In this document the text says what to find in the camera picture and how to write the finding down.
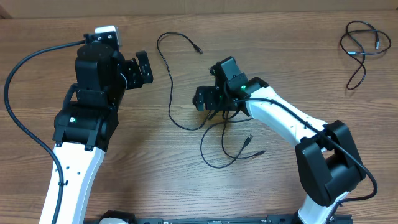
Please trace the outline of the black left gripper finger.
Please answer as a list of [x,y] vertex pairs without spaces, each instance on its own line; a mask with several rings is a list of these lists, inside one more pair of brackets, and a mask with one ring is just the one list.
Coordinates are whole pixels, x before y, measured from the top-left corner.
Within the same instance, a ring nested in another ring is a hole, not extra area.
[[151,72],[151,67],[149,63],[149,58],[147,56],[147,52],[145,50],[138,51],[136,52],[136,57],[139,61],[140,71]]
[[150,84],[154,81],[152,70],[142,71],[143,84]]

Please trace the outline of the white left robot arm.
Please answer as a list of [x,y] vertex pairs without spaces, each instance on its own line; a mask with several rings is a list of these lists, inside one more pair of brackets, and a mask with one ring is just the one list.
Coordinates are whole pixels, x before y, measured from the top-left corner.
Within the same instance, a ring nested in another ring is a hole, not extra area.
[[92,42],[75,60],[77,82],[54,121],[54,167],[40,223],[83,223],[91,188],[118,121],[126,90],[153,82],[145,51],[126,60],[117,44]]

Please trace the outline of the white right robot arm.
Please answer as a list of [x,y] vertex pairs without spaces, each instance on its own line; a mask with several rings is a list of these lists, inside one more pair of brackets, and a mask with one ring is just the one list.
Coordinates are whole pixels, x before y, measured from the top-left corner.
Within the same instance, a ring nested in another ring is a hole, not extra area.
[[200,86],[193,97],[198,111],[241,111],[279,134],[295,149],[300,183],[307,193],[289,223],[352,223],[337,208],[366,177],[352,134],[343,122],[328,124],[283,100],[267,82],[248,79],[233,57],[210,69],[214,86]]

